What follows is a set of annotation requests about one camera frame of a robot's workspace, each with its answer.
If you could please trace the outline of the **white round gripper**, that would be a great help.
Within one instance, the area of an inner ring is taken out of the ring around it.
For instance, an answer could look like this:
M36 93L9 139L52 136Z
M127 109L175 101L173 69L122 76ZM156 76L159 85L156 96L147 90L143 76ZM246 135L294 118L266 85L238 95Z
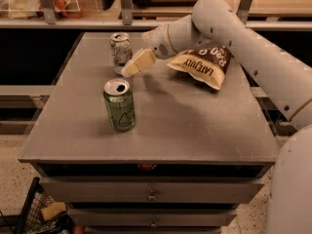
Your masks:
M131 77L150 67L157 59L168 59L177 54L174 25L164 24L141 34L150 49L139 49L121 69L124 77Z

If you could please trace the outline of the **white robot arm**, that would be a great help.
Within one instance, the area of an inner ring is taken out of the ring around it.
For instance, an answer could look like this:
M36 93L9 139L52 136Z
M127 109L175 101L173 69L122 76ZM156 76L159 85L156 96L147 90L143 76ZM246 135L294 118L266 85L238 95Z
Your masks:
M144 37L148 47L127 62L123 76L213 41L245 67L296 128L275 163L265 234L312 234L312 69L247 28L225 0L198 0L191 15Z

